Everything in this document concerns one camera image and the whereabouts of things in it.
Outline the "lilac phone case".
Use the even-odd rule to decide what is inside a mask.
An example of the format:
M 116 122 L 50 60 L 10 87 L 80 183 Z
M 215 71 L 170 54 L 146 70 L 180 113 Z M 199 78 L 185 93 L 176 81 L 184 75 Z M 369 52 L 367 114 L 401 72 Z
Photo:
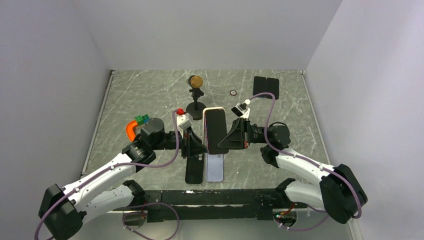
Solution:
M 206 155 L 206 180 L 208 182 L 222 182 L 224 180 L 224 155 L 207 154 Z

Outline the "black phone case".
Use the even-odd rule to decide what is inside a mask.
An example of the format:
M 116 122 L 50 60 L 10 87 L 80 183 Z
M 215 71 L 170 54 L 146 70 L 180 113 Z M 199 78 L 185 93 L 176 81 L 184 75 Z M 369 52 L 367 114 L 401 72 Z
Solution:
M 185 182 L 191 185 L 200 185 L 204 175 L 204 155 L 188 157 L 186 160 Z

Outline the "blue smartphone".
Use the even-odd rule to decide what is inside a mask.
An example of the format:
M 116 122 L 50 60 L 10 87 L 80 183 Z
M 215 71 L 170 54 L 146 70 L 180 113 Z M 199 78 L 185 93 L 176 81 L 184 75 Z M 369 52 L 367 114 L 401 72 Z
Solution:
M 255 76 L 253 78 L 252 95 L 258 95 L 266 92 L 267 78 L 263 76 Z

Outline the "black phone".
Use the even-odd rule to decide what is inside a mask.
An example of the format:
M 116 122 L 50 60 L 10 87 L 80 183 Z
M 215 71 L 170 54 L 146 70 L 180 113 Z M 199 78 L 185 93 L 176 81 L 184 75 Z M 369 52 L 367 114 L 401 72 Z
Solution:
M 278 100 L 280 95 L 280 80 L 278 78 L 268 77 L 266 79 L 265 90 L 267 93 L 273 94 L 275 100 Z

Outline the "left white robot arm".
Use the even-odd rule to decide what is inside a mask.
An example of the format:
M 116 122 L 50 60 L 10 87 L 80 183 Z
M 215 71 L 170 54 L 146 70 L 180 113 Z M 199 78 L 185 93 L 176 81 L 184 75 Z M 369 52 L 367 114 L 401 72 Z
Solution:
M 131 127 L 133 139 L 111 161 L 85 177 L 60 187 L 49 186 L 43 195 L 38 211 L 38 223 L 34 239 L 39 238 L 42 226 L 46 226 L 52 239 L 68 240 L 84 224 L 111 210 L 139 209 L 144 203 L 144 190 L 134 180 L 127 180 L 109 190 L 113 184 L 139 172 L 154 168 L 156 150 L 173 150 L 170 161 L 158 165 L 170 165 L 178 156 L 196 159 L 207 152 L 207 147 L 192 129 L 188 114 L 172 117 L 174 130 L 165 132 L 160 118 L 151 118 L 141 126 Z

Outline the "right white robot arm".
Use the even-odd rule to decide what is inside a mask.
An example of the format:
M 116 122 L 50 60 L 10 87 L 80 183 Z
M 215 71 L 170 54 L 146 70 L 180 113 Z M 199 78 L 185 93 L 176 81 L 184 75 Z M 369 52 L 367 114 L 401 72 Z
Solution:
M 217 148 L 243 150 L 250 144 L 264 144 L 262 159 L 277 169 L 285 169 L 307 180 L 284 180 L 276 188 L 276 203 L 288 208 L 303 203 L 324 211 L 333 220 L 345 224 L 360 217 L 368 197 L 345 164 L 333 166 L 310 159 L 289 146 L 290 131 L 286 124 L 274 122 L 268 127 L 252 124 L 247 118 L 237 118 L 226 136 L 220 137 Z

